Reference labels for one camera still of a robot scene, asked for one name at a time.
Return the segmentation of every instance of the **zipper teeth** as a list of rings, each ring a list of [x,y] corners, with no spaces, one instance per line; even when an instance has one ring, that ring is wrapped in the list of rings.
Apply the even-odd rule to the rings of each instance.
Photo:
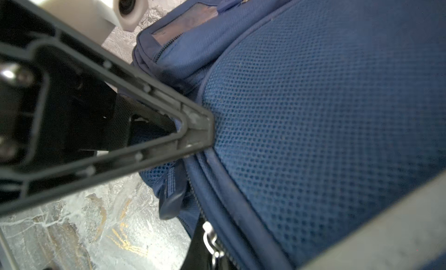
[[[157,55],[155,55],[155,58],[153,58],[153,62],[157,62],[158,59],[161,57],[161,55],[163,54],[164,50],[166,50],[166,48],[168,46],[170,46],[170,44],[172,44],[173,42],[175,42],[176,39],[178,39],[183,33],[179,34],[178,36],[174,37],[173,39],[171,39],[169,42],[165,43],[164,46],[161,48],[161,50],[158,52]]]
[[[206,218],[206,216],[204,215],[203,208],[201,208],[201,205],[200,205],[200,203],[198,202],[198,198],[197,198],[197,195],[195,194],[195,190],[193,189],[193,186],[192,186],[192,183],[191,183],[191,181],[190,181],[190,178],[187,177],[187,180],[188,180],[188,182],[189,182],[190,190],[191,190],[191,192],[192,192],[192,195],[193,195],[195,201],[197,202],[197,206],[198,206],[198,209],[200,210],[200,214],[201,214],[201,216],[204,218],[205,221],[208,221],[207,218]],[[217,233],[215,233],[215,234],[217,235],[217,240],[216,240],[215,242],[216,242],[216,243],[219,245],[219,247],[224,251],[225,256],[227,256],[227,258],[229,258],[229,261],[230,261],[230,262],[237,268],[237,270],[240,270],[240,266],[238,265],[238,263],[235,261],[235,259],[231,256],[231,254],[227,251],[227,249],[224,247],[224,245],[223,245],[222,242],[220,241],[220,239],[219,239],[219,235],[218,235]]]

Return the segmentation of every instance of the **black lens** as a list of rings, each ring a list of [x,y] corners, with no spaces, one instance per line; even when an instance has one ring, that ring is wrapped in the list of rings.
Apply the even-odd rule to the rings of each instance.
[[[136,0],[119,0],[119,12],[122,15],[128,15],[133,11]]]

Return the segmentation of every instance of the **blue backpack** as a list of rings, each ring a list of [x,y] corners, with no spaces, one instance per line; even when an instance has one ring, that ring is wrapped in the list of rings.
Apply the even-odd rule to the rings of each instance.
[[[182,269],[445,260],[445,6],[187,0],[144,29],[133,65],[216,120],[212,149],[140,173],[193,237]]]

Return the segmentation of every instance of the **marble tile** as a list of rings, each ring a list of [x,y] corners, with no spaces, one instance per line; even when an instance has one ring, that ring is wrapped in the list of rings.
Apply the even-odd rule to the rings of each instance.
[[[137,34],[185,0],[148,0],[134,32],[115,28],[103,47],[131,62]],[[138,174],[0,218],[21,270],[179,269],[190,239]]]

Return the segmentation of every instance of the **mesh panel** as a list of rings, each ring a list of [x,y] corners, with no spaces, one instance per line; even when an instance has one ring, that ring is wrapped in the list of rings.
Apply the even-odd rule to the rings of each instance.
[[[215,151],[297,265],[445,167],[444,3],[302,0],[215,64]]]

